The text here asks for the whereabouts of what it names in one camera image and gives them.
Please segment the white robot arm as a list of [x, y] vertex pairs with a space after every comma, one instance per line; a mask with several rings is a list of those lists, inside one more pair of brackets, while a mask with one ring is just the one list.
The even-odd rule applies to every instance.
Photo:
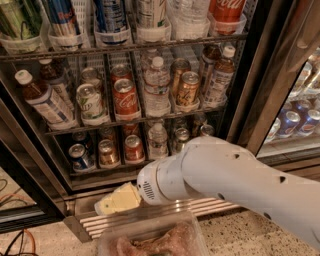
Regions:
[[216, 198], [240, 205], [320, 249], [320, 182], [284, 173], [247, 149], [216, 137], [190, 140], [181, 152], [146, 165], [137, 184], [126, 183], [95, 203], [106, 216], [142, 201]]

